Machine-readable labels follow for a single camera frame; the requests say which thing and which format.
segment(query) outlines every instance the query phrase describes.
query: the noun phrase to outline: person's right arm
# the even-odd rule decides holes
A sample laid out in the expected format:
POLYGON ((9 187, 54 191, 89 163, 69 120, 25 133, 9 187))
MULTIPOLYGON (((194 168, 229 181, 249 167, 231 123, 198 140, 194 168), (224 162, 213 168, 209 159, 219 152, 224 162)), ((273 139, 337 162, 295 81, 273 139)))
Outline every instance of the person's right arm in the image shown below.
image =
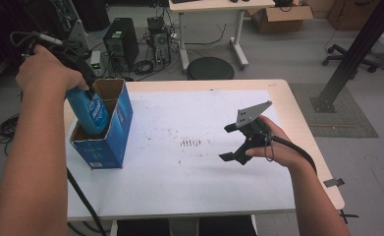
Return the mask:
MULTIPOLYGON (((270 128, 274 136, 290 140, 270 119, 264 116, 260 116, 259 119, 270 128)), ((267 156, 290 171, 300 234, 303 236, 351 235, 307 160, 295 150, 282 144, 273 142, 272 146, 274 156, 272 156, 271 147, 267 149, 267 156)), ((251 148, 247 150, 247 155, 264 156, 264 147, 251 148)))

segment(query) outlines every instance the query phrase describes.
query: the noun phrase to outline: person's right hand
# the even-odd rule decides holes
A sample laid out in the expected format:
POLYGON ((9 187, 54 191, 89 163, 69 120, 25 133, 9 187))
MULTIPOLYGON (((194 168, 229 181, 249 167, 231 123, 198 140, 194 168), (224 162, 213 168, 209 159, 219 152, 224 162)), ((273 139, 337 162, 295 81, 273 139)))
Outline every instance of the person's right hand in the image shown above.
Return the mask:
MULTIPOLYGON (((290 142, 290 139, 286 135, 286 133, 273 121, 262 115, 260 115, 258 119, 260 119, 264 124, 269 127, 271 133, 274 136, 280 137, 290 142)), ((267 147, 266 149, 265 147, 250 148, 247 150, 246 155, 268 157, 281 164, 282 166, 288 168, 307 162, 298 152, 296 152, 292 148, 284 146, 274 141, 272 142, 272 145, 267 147)))
POLYGON ((59 92, 60 95, 74 87, 87 90, 82 74, 65 66, 45 47, 36 45, 34 55, 21 65, 16 80, 24 93, 59 92))

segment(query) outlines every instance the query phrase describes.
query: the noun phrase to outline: forearm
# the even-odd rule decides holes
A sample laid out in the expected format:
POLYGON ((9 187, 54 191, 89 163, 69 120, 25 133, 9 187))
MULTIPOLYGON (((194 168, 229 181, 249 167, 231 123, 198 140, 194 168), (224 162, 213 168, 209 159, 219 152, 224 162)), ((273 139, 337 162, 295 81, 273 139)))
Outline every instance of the forearm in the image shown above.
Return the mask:
POLYGON ((350 235, 339 213, 305 160, 289 167, 295 194, 300 234, 350 235))
POLYGON ((11 232, 0 225, 0 235, 29 235, 28 229, 34 235, 46 235, 39 233, 51 232, 47 230, 50 226, 56 227, 52 231, 55 235, 66 234, 63 100, 60 92, 24 94, 0 186, 0 219, 14 225, 8 227, 11 232))

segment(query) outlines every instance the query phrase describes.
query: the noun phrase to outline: floor mat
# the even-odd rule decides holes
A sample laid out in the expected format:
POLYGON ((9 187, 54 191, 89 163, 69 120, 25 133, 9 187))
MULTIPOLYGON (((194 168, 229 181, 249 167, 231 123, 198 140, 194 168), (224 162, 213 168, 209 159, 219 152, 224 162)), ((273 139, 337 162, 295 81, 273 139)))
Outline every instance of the floor mat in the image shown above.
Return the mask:
POLYGON ((290 84, 305 121, 315 137, 378 138, 347 88, 343 88, 333 105, 336 113, 316 113, 310 98, 318 97, 326 85, 290 84))

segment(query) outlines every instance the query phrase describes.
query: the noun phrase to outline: white tabletop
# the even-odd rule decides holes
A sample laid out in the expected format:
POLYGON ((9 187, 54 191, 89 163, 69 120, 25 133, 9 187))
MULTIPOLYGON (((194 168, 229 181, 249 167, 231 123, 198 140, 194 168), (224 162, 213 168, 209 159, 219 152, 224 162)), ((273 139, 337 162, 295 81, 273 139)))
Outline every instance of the white tabletop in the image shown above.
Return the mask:
POLYGON ((249 0, 248 2, 238 0, 237 3, 233 3, 230 0, 198 0, 176 4, 170 0, 170 9, 176 13, 266 8, 273 7, 274 5, 275 3, 272 0, 249 0))
MULTIPOLYGON (((236 110, 265 99, 273 101, 266 115, 310 153, 319 179, 332 178, 282 80, 143 82, 127 88, 134 120, 123 169, 90 170, 67 144, 69 168, 103 218, 293 211, 287 169, 264 159, 241 166, 217 156, 244 141, 240 132, 222 130, 235 121, 236 110)), ((325 190, 336 208, 344 206, 337 187, 325 190)), ((71 186, 68 216, 90 218, 71 186)))

